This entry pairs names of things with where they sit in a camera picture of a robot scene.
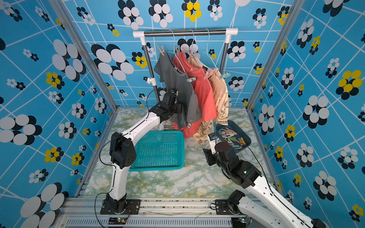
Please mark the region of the pile of coloured clothespins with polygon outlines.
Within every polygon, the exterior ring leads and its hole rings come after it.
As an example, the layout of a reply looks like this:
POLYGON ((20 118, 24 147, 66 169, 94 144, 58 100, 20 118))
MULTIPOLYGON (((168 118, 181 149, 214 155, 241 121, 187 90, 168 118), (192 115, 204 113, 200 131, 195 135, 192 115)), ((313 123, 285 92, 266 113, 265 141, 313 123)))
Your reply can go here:
POLYGON ((246 142, 243 137, 229 127, 220 129, 219 134, 232 146, 235 150, 240 151, 246 147, 246 142))

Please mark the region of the teal laundry basket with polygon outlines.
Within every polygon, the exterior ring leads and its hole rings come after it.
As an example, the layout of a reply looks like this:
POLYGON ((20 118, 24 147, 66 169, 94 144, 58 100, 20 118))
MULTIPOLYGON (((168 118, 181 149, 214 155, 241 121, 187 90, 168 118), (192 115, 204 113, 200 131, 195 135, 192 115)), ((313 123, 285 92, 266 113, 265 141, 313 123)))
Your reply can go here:
POLYGON ((180 131, 148 132, 135 146, 131 172, 179 170, 184 167, 185 146, 180 131))

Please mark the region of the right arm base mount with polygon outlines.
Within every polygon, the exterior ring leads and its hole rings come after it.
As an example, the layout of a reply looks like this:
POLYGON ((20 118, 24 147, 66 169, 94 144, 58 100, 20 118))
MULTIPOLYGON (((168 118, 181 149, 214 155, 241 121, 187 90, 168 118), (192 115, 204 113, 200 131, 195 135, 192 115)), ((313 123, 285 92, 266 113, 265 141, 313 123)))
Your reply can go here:
POLYGON ((243 216, 250 212, 254 207, 252 205, 239 204, 236 208, 232 206, 227 199, 216 199, 210 206, 217 215, 243 216))

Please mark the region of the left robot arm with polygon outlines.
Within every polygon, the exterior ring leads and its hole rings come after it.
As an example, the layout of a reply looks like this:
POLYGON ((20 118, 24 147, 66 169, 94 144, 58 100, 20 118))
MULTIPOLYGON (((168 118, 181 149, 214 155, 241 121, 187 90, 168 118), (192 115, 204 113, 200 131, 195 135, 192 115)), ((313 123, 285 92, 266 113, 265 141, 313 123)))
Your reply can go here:
POLYGON ((110 157, 113 175, 110 191, 106 194, 105 207, 115 214, 121 214, 127 207, 126 181, 130 166, 137 154, 135 146, 152 128, 182 111, 177 101, 177 90, 167 91, 163 100, 148 110, 148 113, 135 125, 122 133, 115 132, 110 140, 110 157))

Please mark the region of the mint green clothespin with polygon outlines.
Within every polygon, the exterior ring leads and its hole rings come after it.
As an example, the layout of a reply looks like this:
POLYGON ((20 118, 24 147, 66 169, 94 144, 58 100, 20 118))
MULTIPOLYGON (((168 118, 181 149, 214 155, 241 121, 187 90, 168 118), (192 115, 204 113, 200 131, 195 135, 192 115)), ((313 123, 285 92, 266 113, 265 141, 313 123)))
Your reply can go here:
POLYGON ((226 78, 229 78, 231 76, 231 74, 230 73, 224 73, 224 74, 222 74, 220 77, 219 77, 219 79, 220 80, 222 80, 222 79, 226 79, 226 78))

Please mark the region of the beige compass print t-shirt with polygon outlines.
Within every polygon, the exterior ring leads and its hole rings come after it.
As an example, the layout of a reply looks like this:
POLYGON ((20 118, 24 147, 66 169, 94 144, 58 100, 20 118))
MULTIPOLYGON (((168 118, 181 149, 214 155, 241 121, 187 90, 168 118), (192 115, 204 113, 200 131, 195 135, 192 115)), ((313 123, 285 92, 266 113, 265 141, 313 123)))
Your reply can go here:
MULTIPOLYGON (((193 56, 192 54, 189 55, 188 62, 194 66, 202 68, 204 74, 209 69, 205 64, 203 64, 197 57, 193 56)), ((217 71, 216 74, 212 75, 207 80, 209 81, 212 89, 213 89, 213 97, 215 103, 215 109, 217 118, 216 124, 227 125, 228 124, 228 115, 229 115, 229 96, 228 96, 228 88, 224 81, 224 79, 220 80, 219 77, 221 76, 220 71, 217 71)), ((214 130, 213 121, 202 121, 198 126, 197 133, 193 135, 193 139, 199 143, 204 144, 208 141, 208 134, 212 133, 214 130)))

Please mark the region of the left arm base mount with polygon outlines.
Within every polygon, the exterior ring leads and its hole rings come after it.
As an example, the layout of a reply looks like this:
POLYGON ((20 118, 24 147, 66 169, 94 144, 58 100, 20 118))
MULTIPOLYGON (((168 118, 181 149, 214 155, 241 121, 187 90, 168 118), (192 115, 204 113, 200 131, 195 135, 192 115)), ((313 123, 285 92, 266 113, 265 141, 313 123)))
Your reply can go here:
POLYGON ((141 206, 140 199, 127 199, 117 204, 106 199, 103 201, 100 214, 102 215, 137 215, 141 206))

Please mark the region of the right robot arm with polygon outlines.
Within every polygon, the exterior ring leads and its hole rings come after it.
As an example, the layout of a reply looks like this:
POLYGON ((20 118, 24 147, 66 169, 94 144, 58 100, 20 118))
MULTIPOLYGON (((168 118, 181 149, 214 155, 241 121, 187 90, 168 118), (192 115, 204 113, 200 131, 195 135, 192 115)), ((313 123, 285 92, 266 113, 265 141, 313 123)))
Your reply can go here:
POLYGON ((324 228, 325 222, 310 218, 294 207, 275 190, 253 164, 241 160, 227 142, 213 142, 203 149, 207 163, 217 165, 233 183, 256 196, 264 206, 252 201, 245 193, 235 190, 227 199, 232 214, 244 214, 267 228, 324 228))

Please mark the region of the dark grey garment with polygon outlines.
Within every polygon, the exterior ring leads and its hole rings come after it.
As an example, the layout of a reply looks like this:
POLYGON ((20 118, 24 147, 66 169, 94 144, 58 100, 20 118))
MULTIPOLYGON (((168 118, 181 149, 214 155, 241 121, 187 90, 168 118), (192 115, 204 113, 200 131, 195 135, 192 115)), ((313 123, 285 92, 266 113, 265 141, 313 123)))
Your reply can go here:
POLYGON ((173 115, 172 122, 181 129, 188 124, 199 121, 202 117, 202 111, 193 85, 186 81, 188 79, 187 74, 177 68, 167 53, 164 56, 160 54, 154 71, 159 75, 160 82, 165 83, 168 91, 173 88, 178 91, 177 102, 184 106, 184 113, 173 115))

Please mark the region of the dark grey clothespin tray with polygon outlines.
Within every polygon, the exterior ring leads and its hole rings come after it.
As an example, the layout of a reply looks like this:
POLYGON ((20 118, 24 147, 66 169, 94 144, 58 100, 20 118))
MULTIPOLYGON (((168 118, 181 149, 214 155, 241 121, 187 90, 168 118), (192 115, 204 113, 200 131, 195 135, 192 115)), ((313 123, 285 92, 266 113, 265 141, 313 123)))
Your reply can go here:
POLYGON ((226 141, 236 153, 252 144, 251 138, 232 120, 228 120, 228 125, 217 124, 215 132, 218 138, 226 141))

